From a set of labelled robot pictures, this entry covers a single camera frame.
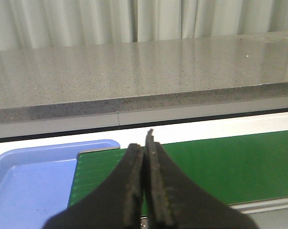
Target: plastic tray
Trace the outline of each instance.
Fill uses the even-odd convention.
[[[38,229],[67,207],[80,151],[119,147],[98,140],[8,151],[0,155],[0,229]]]

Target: gray countertop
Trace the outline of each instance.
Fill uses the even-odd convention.
[[[288,97],[288,31],[0,51],[0,124]]]

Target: curtain fold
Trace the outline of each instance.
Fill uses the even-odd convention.
[[[288,30],[288,0],[0,0],[0,50]]]

